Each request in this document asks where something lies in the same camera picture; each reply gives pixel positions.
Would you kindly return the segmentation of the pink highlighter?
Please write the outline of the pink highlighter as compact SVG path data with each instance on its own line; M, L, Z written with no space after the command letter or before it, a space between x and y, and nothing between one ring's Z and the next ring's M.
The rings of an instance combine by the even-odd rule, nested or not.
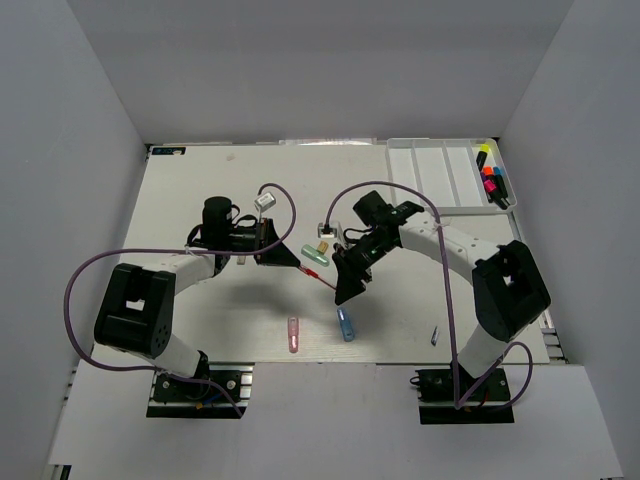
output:
M484 190L487 196L491 199L493 203L498 205L502 200L501 192L497 185L491 180L487 179L483 182Z

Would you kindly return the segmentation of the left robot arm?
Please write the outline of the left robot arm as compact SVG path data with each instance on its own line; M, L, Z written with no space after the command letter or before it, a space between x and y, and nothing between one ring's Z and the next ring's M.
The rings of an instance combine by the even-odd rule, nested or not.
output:
M258 265L299 268L300 260L280 242L273 220L246 215L233 220L236 206L226 197L204 201L202 221L187 237L191 248L250 253ZM147 360L177 375L177 387L199 399L211 387L208 357L172 333L175 296L220 274L230 258L177 254L147 267L121 263L109 280L94 326L94 340Z

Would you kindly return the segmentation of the yellow highlighter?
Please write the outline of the yellow highlighter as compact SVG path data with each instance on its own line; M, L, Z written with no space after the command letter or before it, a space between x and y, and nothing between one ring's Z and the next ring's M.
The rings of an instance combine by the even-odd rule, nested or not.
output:
M479 150L478 150L478 153L477 153L477 156L476 156L476 166L478 167L478 169L480 171L482 171L483 168L484 168L484 165L486 163L486 159L487 159L487 156L488 156L489 152L490 152L490 146L489 145L482 144L479 147Z

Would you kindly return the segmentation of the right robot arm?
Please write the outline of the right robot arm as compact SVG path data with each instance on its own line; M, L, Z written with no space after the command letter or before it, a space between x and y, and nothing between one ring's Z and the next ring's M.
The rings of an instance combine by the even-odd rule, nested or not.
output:
M371 191L353 210L370 229L351 246L337 246L335 304L366 291L371 267L395 248L422 254L454 271L472 286L477 326L457 354L453 390L472 399L488 385L486 372L508 345L550 306L551 297L533 255L523 242L496 244L446 226L424 207L397 206Z

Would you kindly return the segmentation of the red pen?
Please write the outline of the red pen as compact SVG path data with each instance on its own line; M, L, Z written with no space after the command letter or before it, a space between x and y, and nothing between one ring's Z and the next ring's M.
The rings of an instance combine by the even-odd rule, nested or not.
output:
M329 281L325 280L324 278L322 278L318 273L316 273L315 271L301 265L298 267L298 270L301 271L303 274L305 274L308 277L311 277L319 282L321 282L323 285L329 287L332 290L336 290L336 286L333 285L332 283L330 283Z

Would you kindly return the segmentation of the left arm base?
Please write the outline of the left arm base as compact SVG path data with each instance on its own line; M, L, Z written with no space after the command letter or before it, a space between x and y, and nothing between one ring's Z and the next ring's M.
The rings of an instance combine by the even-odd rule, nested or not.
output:
M178 381L166 373L155 375L147 404L147 418L220 420L240 418L248 406L253 384L252 364L209 364L211 385Z

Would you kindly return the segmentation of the small purple pen cap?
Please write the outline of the small purple pen cap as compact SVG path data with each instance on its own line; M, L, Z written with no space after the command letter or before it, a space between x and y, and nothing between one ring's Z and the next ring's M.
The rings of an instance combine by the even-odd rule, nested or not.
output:
M431 335L430 343L432 346L436 346L439 339L439 327L435 326Z

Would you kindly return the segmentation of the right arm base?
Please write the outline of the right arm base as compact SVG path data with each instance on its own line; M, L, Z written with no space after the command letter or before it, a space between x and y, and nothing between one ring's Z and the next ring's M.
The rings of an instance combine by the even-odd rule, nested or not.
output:
M453 372L450 367L416 370L409 380L418 395L421 425L513 424L506 374L494 371L460 409L454 407Z

